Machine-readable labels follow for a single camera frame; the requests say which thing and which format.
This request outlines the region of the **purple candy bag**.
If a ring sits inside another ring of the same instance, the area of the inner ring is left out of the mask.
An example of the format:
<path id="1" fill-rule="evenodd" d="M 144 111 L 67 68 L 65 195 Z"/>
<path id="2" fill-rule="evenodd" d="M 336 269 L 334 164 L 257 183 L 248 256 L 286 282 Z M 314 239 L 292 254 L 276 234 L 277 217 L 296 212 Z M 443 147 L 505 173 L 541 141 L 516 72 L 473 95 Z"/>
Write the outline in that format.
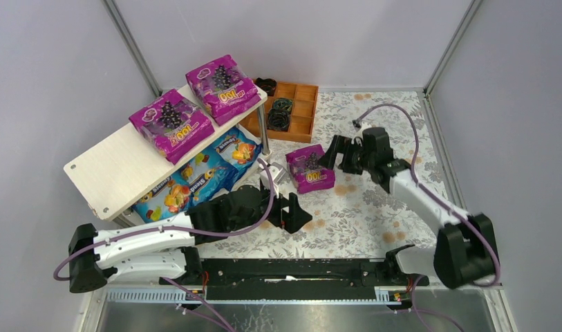
<path id="1" fill-rule="evenodd" d="M 324 153 L 321 145 L 311 145 L 285 155 L 290 177 L 299 194 L 334 187 L 334 171 L 319 164 Z"/>
<path id="2" fill-rule="evenodd" d="M 172 89 L 129 116 L 136 131 L 170 163 L 176 164 L 214 132 L 202 109 Z"/>
<path id="3" fill-rule="evenodd" d="M 224 55 L 185 74 L 200 105 L 223 125 L 261 101 L 252 79 L 240 69 L 231 55 Z"/>

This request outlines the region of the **blue candy bag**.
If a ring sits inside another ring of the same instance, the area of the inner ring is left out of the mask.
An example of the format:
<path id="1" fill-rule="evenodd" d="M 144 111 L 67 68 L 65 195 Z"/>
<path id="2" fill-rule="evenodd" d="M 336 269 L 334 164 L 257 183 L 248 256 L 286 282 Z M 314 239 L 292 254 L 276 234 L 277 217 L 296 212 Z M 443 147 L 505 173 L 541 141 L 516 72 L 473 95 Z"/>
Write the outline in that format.
<path id="1" fill-rule="evenodd" d="M 238 170 L 208 147 L 185 163 L 178 173 L 189 184 L 191 206 L 197 206 L 209 201 L 222 189 L 230 190 Z"/>
<path id="2" fill-rule="evenodd" d="M 151 223 L 186 211 L 192 198 L 189 183 L 175 174 L 144 194 L 132 205 L 132 209 L 145 223 Z"/>
<path id="3" fill-rule="evenodd" d="M 212 148 L 239 174 L 244 174 L 261 153 L 261 143 L 248 138 L 238 127 L 232 127 L 212 144 Z"/>

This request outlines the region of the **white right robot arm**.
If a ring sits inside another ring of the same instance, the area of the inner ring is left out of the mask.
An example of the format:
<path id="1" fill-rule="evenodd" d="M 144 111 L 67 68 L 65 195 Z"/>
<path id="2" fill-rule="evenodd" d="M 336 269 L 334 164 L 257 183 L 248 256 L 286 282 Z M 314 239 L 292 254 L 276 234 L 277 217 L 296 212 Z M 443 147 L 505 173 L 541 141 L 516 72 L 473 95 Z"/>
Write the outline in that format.
<path id="1" fill-rule="evenodd" d="M 354 138 L 333 136 L 319 164 L 347 174 L 369 173 L 375 184 L 415 212 L 436 236 L 429 248 L 407 245 L 387 252 L 387 277 L 437 277 L 447 288 L 456 289 L 497 276 L 500 262 L 491 220 L 454 206 L 423 185 L 411 164 L 395 157 L 384 128 L 362 129 Z"/>

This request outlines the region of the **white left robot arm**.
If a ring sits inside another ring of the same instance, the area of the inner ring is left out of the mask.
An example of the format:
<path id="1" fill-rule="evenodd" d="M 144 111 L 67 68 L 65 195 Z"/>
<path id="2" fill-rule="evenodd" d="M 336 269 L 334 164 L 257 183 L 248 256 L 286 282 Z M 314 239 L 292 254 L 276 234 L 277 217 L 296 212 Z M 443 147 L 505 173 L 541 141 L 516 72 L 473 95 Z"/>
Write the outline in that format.
<path id="1" fill-rule="evenodd" d="M 203 282 L 208 273 L 198 245 L 245 234 L 260 221 L 293 234 L 311 220 L 294 192 L 284 197 L 264 185 L 244 185 L 155 223 L 109 231 L 80 225 L 68 249 L 69 291 L 88 293 L 114 281 L 163 277 Z"/>

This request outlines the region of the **white wooden two-tier shelf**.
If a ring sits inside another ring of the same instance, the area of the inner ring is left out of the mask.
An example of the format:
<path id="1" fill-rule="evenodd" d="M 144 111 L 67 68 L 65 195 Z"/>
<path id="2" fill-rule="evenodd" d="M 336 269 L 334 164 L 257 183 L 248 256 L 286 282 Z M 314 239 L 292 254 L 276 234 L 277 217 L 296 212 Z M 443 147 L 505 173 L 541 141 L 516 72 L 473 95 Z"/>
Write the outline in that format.
<path id="1" fill-rule="evenodd" d="M 221 126 L 214 124 L 214 132 L 176 164 L 162 157 L 127 123 L 65 164 L 64 171 L 97 218 L 126 228 L 141 225 L 142 219 L 131 206 L 244 118 L 252 113 L 262 118 L 268 95 L 262 89 L 258 94 L 260 100 L 253 107 Z"/>

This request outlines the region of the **floral patterned table mat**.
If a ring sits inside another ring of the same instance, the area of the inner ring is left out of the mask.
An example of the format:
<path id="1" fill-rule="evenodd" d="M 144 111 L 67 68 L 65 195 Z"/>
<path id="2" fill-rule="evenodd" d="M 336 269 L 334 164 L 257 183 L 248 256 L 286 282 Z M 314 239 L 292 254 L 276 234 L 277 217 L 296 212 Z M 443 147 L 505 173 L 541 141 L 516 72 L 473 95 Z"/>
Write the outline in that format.
<path id="1" fill-rule="evenodd" d="M 432 143 L 424 95 L 415 91 L 325 92 L 318 95 L 312 143 L 327 147 L 335 134 L 353 136 L 352 121 L 384 127 L 395 155 L 415 160 L 420 180 L 446 194 L 444 172 Z M 336 173 L 333 188 L 299 197 L 312 221 L 288 234 L 262 223 L 237 237 L 203 244 L 202 258 L 380 258 L 406 244 L 430 246 L 435 236 L 403 202 L 386 194 L 368 174 Z"/>

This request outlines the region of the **black coiled item bottom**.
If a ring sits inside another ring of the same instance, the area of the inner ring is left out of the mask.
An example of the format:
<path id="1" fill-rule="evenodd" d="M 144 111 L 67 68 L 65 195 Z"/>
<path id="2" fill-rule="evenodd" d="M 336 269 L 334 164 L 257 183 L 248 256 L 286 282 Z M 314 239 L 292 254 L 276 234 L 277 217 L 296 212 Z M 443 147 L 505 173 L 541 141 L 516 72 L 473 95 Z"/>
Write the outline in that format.
<path id="1" fill-rule="evenodd" d="M 268 114 L 267 127 L 273 131 L 288 131 L 290 114 L 284 110 L 271 110 Z"/>

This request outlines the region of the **black coiled item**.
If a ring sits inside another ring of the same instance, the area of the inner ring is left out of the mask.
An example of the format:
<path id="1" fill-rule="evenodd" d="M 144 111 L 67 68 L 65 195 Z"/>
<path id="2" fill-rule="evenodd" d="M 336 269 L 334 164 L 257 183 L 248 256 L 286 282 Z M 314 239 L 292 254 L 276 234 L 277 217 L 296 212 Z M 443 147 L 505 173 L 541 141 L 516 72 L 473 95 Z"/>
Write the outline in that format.
<path id="1" fill-rule="evenodd" d="M 293 100 L 288 98 L 277 98 L 273 101 L 271 109 L 278 109 L 291 114 L 293 108 Z"/>
<path id="2" fill-rule="evenodd" d="M 273 131 L 288 131 L 290 114 L 284 110 L 271 110 L 268 114 L 267 127 Z"/>
<path id="3" fill-rule="evenodd" d="M 277 81 L 272 78 L 261 78 L 255 79 L 254 83 L 267 93 L 268 96 L 274 96 L 277 89 Z"/>

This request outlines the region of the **black coiled item middle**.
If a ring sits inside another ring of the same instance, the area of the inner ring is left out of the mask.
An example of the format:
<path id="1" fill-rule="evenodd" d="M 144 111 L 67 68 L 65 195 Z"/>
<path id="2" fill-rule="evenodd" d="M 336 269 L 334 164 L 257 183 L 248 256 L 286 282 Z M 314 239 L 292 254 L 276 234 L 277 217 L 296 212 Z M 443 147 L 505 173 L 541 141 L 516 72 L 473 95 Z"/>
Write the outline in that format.
<path id="1" fill-rule="evenodd" d="M 291 114 L 293 108 L 293 100 L 288 98 L 277 98 L 273 101 L 271 109 L 278 109 Z"/>

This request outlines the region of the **black coiled item top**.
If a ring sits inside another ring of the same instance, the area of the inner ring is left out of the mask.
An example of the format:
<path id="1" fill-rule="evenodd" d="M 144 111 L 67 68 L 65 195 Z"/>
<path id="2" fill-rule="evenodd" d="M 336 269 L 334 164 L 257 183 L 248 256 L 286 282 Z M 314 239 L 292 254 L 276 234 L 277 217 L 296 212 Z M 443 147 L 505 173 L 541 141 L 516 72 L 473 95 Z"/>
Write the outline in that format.
<path id="1" fill-rule="evenodd" d="M 277 81 L 272 78 L 261 78 L 255 79 L 254 83 L 267 93 L 268 96 L 274 96 L 277 89 Z"/>

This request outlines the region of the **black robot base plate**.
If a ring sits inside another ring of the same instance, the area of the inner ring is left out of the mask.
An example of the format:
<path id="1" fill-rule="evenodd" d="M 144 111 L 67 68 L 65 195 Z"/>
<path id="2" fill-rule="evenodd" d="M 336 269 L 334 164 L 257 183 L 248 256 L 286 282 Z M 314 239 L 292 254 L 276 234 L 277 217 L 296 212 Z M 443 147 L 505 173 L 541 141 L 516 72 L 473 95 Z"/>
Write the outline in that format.
<path id="1" fill-rule="evenodd" d="M 398 300 L 416 274 L 404 274 L 383 259 L 204 259 L 174 279 L 181 286 L 207 289 L 297 289 L 329 293 L 341 288 L 376 287 Z"/>

